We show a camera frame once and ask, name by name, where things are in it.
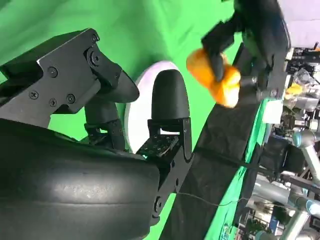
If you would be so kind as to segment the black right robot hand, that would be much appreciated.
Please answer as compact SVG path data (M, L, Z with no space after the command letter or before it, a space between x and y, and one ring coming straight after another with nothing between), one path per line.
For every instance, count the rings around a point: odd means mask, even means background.
M0 237L141 240L193 161L181 73L154 82L149 138L126 150L118 103L140 92L92 28L54 36L0 67Z

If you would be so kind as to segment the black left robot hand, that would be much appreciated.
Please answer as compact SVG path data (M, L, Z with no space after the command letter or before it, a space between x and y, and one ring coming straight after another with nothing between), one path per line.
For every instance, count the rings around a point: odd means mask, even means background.
M227 21L218 22L201 43L209 59L209 65L218 81L225 70L222 52L234 43L234 34L245 35L243 42L251 48L251 54L260 58L267 71L273 72L284 62L291 46L286 22L276 0L235 0L233 15Z

